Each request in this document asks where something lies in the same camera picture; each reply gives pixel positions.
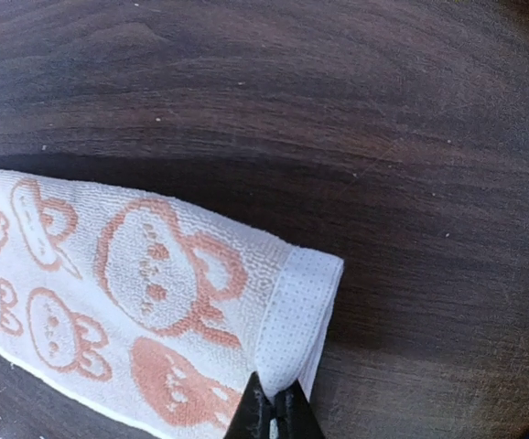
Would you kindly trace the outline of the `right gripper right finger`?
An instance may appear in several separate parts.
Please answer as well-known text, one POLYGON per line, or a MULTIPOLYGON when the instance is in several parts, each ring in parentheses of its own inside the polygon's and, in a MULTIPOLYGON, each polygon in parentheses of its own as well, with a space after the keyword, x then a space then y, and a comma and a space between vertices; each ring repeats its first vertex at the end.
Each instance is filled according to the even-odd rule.
POLYGON ((279 439, 325 439, 298 380, 274 398, 274 419, 279 439))

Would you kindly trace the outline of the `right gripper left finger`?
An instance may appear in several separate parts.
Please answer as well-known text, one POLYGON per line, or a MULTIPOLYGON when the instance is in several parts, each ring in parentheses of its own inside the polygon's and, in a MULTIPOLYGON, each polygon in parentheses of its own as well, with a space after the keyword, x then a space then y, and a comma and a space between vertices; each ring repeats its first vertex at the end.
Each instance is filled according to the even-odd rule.
POLYGON ((272 419, 273 405, 265 396, 258 374, 253 372, 224 439, 269 439, 272 419))

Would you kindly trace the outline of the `orange bunny pattern towel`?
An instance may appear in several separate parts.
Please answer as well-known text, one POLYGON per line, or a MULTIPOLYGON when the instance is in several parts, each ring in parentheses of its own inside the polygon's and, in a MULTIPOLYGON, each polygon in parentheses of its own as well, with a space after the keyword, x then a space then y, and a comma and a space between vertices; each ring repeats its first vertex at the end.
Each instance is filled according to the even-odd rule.
POLYGON ((253 372, 307 399, 341 258, 176 198, 0 169, 0 356, 157 438, 223 438, 253 372))

